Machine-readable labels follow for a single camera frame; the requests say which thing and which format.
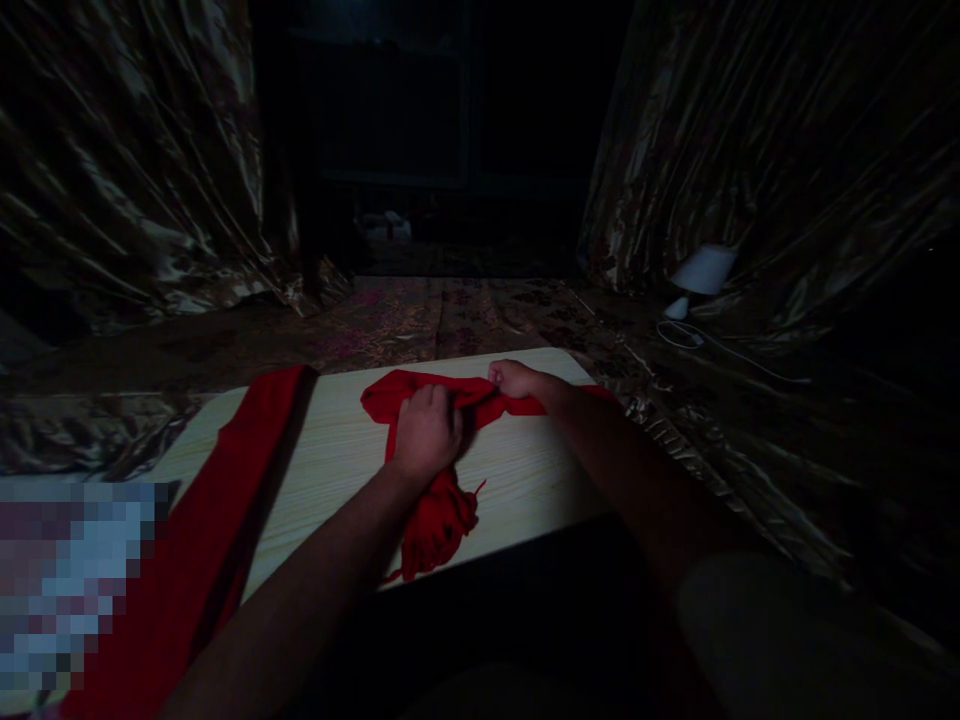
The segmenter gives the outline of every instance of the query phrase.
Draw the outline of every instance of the red towel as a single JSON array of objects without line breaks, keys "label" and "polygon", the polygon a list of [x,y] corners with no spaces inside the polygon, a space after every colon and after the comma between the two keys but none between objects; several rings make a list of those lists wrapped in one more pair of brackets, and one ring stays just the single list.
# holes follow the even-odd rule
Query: red towel
[{"label": "red towel", "polygon": [[277,449],[301,381],[299,367],[261,375],[247,390],[187,493],[158,532],[152,558],[128,579],[124,612],[98,638],[61,716],[82,720],[153,718],[190,663],[240,604]]},{"label": "red towel", "polygon": [[[472,418],[464,418],[464,426],[476,431],[503,415],[543,415],[538,400],[514,400],[502,395],[493,383],[482,378],[447,378],[427,373],[394,370],[363,391],[360,402],[374,422],[390,425],[387,435],[386,460],[397,446],[397,416],[400,403],[424,385],[444,385],[451,391],[454,407]],[[617,402],[607,390],[596,385],[582,388],[606,400]],[[486,480],[480,483],[477,492]],[[385,582],[403,576],[404,582],[417,573],[427,573],[447,564],[460,547],[460,541],[477,525],[477,493],[465,492],[457,485],[453,468],[443,470],[420,496],[403,531],[400,568]]]}]

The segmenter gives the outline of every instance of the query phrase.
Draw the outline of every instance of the forearm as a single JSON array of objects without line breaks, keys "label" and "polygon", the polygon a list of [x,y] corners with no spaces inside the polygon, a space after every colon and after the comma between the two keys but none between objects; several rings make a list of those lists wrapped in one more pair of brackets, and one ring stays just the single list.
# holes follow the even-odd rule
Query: forearm
[{"label": "forearm", "polygon": [[668,597],[705,555],[763,547],[618,408],[553,376],[543,376],[533,394],[637,539]]},{"label": "forearm", "polygon": [[308,537],[197,658],[163,718],[265,718],[296,693],[423,483],[385,465]]}]

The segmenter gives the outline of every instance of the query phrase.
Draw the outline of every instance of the lamp shade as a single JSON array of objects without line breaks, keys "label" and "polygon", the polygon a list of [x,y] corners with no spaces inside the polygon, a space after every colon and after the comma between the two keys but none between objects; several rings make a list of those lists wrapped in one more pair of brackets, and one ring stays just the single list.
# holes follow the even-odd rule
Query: lamp shade
[{"label": "lamp shade", "polygon": [[737,259],[734,248],[723,245],[701,245],[680,266],[671,282],[684,290],[701,295],[716,295],[723,287],[733,261]]}]

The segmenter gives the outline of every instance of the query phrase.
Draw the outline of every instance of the white lamp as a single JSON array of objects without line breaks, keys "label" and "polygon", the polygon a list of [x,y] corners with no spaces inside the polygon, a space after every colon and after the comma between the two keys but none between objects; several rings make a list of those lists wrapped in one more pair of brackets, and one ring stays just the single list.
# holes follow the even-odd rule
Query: white lamp
[{"label": "white lamp", "polygon": [[[701,245],[680,266],[676,274],[670,278],[670,282],[687,292],[717,295],[736,259],[737,251],[734,248],[723,245]],[[663,314],[671,320],[683,320],[687,316],[689,305],[690,300],[684,295],[664,310]]]}]

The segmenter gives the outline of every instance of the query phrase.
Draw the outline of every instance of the shiny curtain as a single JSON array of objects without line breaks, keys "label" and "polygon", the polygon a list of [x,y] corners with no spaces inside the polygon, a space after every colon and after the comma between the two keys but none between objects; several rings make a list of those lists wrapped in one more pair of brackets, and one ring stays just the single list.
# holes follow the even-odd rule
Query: shiny curtain
[{"label": "shiny curtain", "polygon": [[246,2],[3,3],[0,57],[0,255],[94,332],[343,296],[328,259],[301,262]]},{"label": "shiny curtain", "polygon": [[683,260],[720,243],[739,257],[695,319],[766,354],[828,332],[956,223],[956,21],[942,0],[638,0],[588,276],[668,299]]}]

